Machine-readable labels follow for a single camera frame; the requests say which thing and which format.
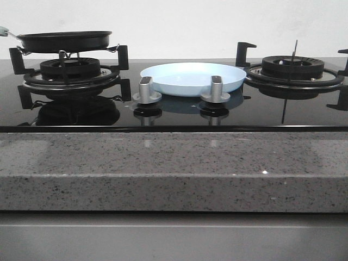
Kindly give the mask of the light blue plate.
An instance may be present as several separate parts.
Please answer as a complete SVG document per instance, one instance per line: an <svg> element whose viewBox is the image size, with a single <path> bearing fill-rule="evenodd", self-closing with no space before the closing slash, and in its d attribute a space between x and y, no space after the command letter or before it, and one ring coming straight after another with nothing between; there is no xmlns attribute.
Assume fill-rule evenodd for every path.
<svg viewBox="0 0 348 261"><path fill-rule="evenodd" d="M210 90L212 76L222 78L223 92L232 92L242 85L246 72L230 65L195 62L151 66L140 75L152 77L153 89L161 94L198 97Z"/></svg>

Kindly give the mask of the black frying pan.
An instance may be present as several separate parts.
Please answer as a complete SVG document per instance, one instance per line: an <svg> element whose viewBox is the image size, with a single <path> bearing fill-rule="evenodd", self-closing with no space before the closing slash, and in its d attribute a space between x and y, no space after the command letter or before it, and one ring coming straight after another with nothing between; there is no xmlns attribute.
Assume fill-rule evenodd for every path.
<svg viewBox="0 0 348 261"><path fill-rule="evenodd" d="M104 49L109 45L111 31L51 32L14 35L8 28L1 27L1 36L17 38L23 48L32 53L77 53Z"/></svg>

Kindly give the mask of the left silver stove knob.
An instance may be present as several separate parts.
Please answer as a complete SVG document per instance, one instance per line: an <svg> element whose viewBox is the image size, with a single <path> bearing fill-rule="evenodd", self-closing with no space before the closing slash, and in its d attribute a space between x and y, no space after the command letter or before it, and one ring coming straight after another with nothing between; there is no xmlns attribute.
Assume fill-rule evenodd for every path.
<svg viewBox="0 0 348 261"><path fill-rule="evenodd" d="M152 88L152 77L142 77L139 82L139 92L133 95L133 100L140 104L151 104L161 100L162 94Z"/></svg>

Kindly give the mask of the silver stove knob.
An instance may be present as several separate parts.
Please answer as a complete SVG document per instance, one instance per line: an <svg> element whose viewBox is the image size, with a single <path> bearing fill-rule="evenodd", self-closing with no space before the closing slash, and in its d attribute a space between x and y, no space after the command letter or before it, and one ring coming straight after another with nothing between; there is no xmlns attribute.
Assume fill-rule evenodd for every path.
<svg viewBox="0 0 348 261"><path fill-rule="evenodd" d="M230 100L230 94L223 92L221 76L211 76L210 91L201 93L200 98L209 103L225 103Z"/></svg>
<svg viewBox="0 0 348 261"><path fill-rule="evenodd" d="M152 77L142 77L139 82L139 92L133 95L133 100L140 104L151 104L161 100L162 94L152 88Z"/></svg>

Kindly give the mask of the right silver stove knob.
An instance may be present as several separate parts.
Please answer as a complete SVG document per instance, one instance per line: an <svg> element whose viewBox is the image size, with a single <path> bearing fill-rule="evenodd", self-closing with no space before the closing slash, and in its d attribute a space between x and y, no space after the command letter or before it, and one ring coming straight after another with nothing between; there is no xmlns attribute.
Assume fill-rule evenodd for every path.
<svg viewBox="0 0 348 261"><path fill-rule="evenodd" d="M230 94L223 92L221 76L211 76L210 91L201 93L200 98L209 103L225 103L230 100Z"/></svg>

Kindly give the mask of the left black pan support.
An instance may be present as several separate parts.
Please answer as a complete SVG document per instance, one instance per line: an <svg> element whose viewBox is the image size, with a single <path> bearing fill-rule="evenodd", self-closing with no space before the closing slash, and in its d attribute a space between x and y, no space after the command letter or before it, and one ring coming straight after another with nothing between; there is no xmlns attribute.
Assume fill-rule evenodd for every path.
<svg viewBox="0 0 348 261"><path fill-rule="evenodd" d="M109 88L113 85L120 84L121 78L119 76L121 70L128 70L128 46L121 45L119 51L117 51L118 64L107 66L101 66L100 75L87 79L69 79L66 71L63 54L59 54L60 63L63 67L63 80L45 80L42 77L40 69L27 69L25 68L23 58L19 51L14 48L9 49L11 62L14 69L14 74L23 75L23 87L30 92L43 94L43 95L66 95L78 92L99 92L100 90Z"/></svg>

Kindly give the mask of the black pan support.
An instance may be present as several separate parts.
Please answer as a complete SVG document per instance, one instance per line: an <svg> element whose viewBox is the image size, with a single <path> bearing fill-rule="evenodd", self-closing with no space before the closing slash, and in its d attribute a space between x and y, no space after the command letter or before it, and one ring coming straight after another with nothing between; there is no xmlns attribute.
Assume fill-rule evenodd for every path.
<svg viewBox="0 0 348 261"><path fill-rule="evenodd" d="M14 74L23 75L23 87L30 92L43 94L43 95L66 95L78 92L99 92L100 90L109 88L113 85L120 84L121 78L119 76L121 70L128 70L128 46L121 45L119 51L117 51L118 64L107 66L101 66L100 75L87 79L69 79L66 71L63 54L59 54L60 63L63 67L63 80L45 80L42 77L40 69L27 69L25 68L23 58L19 51L14 48L9 49L11 62L14 69Z"/></svg>
<svg viewBox="0 0 348 261"><path fill-rule="evenodd" d="M297 51L298 42L295 42L294 50L291 56L294 58ZM237 43L237 54L235 65L242 67L247 76L245 82L257 88L270 88L274 90L291 90L291 91L317 91L326 92L341 87L347 77L347 68L339 71L334 71L325 68L320 78L310 78L306 80L288 78L274 78L262 74L262 62L251 64L246 61L247 49L255 48L256 45L248 42Z"/></svg>

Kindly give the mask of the left black gas burner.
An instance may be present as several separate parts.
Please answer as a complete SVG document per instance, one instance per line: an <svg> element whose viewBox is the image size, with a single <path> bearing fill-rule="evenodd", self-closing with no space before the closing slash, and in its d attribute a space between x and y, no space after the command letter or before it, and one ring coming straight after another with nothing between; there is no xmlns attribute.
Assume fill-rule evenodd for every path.
<svg viewBox="0 0 348 261"><path fill-rule="evenodd" d="M87 79L100 75L100 61L94 58L64 59L65 71L69 79ZM63 80L63 67L59 59L40 63L43 79Z"/></svg>

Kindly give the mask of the black gas burner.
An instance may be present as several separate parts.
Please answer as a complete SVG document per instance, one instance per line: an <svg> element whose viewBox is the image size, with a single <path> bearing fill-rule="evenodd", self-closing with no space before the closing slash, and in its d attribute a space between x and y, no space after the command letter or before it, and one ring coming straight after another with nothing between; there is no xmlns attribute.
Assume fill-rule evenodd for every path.
<svg viewBox="0 0 348 261"><path fill-rule="evenodd" d="M65 71L69 79L87 79L100 75L100 61L94 58L64 59ZM43 79L63 80L63 67L59 59L40 63Z"/></svg>
<svg viewBox="0 0 348 261"><path fill-rule="evenodd" d="M325 63L322 60L288 55L269 56L262 59L262 74L274 78L306 80L320 78Z"/></svg>

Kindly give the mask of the right black gas burner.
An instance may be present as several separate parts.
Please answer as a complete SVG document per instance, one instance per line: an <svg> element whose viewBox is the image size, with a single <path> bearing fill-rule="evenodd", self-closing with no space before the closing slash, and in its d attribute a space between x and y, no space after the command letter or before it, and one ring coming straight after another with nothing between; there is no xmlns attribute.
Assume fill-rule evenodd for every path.
<svg viewBox="0 0 348 261"><path fill-rule="evenodd" d="M269 56L262 59L262 74L274 78L306 80L320 78L325 63L322 60L288 55Z"/></svg>

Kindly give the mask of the right black pan support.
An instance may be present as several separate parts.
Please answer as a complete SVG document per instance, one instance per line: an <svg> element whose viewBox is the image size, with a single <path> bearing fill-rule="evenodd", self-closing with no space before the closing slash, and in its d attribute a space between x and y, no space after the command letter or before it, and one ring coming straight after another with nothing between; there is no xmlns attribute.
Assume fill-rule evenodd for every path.
<svg viewBox="0 0 348 261"><path fill-rule="evenodd" d="M291 56L294 58L297 51L298 42L295 42L294 50ZM326 92L341 87L347 77L347 68L339 71L334 71L325 68L320 78L310 78L306 80L288 78L274 78L262 74L262 62L251 64L246 61L247 49L255 48L256 45L248 42L237 43L237 54L235 65L242 67L247 76L245 82L257 88L270 88L274 90L291 90L291 91L317 91Z"/></svg>

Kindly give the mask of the black glass cooktop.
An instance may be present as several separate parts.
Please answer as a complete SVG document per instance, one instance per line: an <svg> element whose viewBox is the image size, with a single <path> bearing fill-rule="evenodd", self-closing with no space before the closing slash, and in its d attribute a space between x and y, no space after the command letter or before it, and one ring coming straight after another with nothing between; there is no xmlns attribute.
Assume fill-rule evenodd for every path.
<svg viewBox="0 0 348 261"><path fill-rule="evenodd" d="M347 86L276 90L245 83L227 103L163 96L132 101L140 72L157 60L132 60L116 85L82 100L52 100L26 90L10 60L1 61L1 132L334 132L347 131Z"/></svg>

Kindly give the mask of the grey cabinet drawer front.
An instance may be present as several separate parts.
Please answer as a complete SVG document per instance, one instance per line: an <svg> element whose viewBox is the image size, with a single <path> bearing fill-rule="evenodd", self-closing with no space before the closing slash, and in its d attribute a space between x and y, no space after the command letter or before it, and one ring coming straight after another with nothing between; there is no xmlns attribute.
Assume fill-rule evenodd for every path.
<svg viewBox="0 0 348 261"><path fill-rule="evenodd" d="M3 213L1 260L347 260L347 215Z"/></svg>

